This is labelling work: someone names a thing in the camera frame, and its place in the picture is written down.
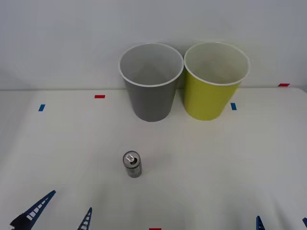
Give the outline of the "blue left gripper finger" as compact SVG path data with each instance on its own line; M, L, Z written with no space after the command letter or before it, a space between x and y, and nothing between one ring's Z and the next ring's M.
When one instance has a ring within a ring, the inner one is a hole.
M49 201L55 195L56 191L53 190L46 196L38 200L27 211L20 214L10 223L11 230L31 230L43 210L46 208Z
M90 230L91 229L91 218L92 218L92 207L88 209L86 215L84 216L77 230Z

